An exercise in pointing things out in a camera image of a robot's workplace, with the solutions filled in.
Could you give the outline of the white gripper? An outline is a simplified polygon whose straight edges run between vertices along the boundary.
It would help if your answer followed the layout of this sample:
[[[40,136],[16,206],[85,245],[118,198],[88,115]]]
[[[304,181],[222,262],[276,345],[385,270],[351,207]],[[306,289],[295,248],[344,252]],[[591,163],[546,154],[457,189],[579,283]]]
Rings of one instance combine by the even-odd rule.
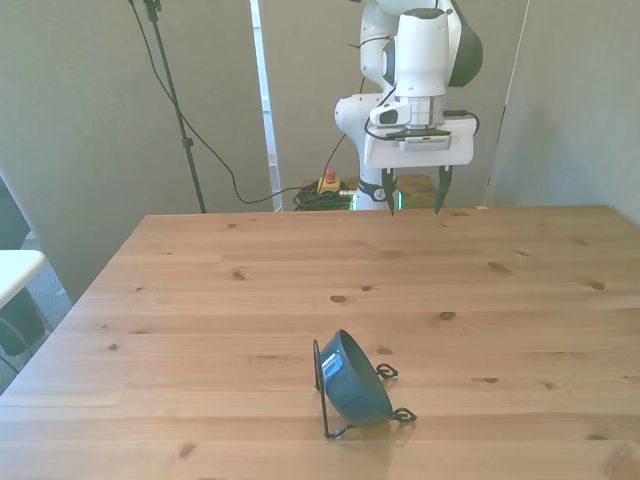
[[[446,118],[441,128],[448,135],[427,135],[384,141],[365,134],[363,162],[368,168],[383,169],[382,187],[392,216],[395,215],[397,180],[393,169],[439,167],[434,199],[438,214],[452,181],[452,166],[467,165],[474,156],[474,119]]]

